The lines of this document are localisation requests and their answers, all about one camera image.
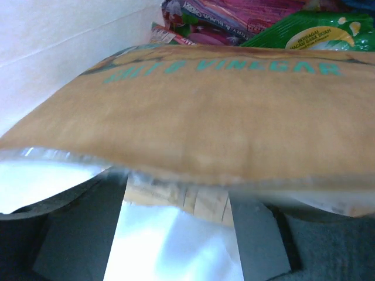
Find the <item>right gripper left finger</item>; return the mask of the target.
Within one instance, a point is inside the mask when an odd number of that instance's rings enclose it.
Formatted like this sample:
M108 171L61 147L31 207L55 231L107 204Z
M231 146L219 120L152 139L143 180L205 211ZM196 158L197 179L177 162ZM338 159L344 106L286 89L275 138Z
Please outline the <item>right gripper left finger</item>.
M109 169L1 214L1 280L103 280L127 181Z

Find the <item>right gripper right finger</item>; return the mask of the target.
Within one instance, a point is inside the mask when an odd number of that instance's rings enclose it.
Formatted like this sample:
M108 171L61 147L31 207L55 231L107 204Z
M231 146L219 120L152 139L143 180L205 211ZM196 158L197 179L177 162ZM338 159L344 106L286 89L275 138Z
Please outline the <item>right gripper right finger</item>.
M244 280L374 280L374 216L229 200Z

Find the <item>brown paper bag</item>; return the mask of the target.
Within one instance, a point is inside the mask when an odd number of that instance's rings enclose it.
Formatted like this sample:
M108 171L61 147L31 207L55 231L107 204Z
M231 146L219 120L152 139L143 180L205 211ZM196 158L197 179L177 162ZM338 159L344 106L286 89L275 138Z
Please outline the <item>brown paper bag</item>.
M84 70L148 41L160 1L2 1L1 132ZM123 204L106 280L242 280L233 229Z

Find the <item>tan salt vinegar chips bag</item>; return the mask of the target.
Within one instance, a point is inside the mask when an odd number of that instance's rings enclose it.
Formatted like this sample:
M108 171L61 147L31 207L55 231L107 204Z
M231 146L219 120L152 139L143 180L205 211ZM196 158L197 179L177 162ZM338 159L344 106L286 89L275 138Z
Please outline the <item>tan salt vinegar chips bag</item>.
M301 218L372 217L374 54L130 47L18 121L1 158L128 174L126 201L227 225L230 193Z

